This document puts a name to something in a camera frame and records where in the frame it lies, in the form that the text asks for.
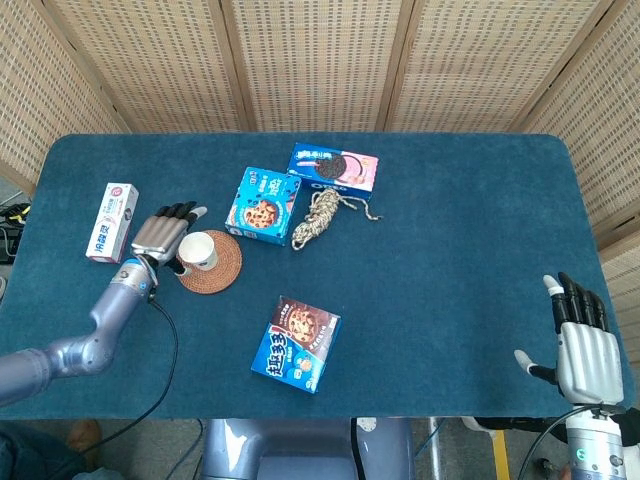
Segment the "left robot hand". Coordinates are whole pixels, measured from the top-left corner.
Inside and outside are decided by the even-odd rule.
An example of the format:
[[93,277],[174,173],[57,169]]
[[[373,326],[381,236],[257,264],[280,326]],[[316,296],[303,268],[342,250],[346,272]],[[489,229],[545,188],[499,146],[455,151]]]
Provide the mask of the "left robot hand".
[[161,207],[142,225],[131,243],[134,257],[157,282],[160,267],[170,268],[176,276],[184,276],[188,270],[177,259],[178,247],[189,229],[208,209],[195,201]]

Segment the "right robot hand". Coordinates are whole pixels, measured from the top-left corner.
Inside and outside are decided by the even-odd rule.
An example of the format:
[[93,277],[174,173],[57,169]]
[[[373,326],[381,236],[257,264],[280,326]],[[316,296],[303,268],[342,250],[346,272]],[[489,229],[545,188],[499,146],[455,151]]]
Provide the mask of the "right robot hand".
[[555,385],[573,405],[620,404],[624,399],[620,347],[604,302],[564,272],[545,275],[543,284],[552,305],[556,366],[541,366],[522,350],[514,352],[516,362],[528,375]]

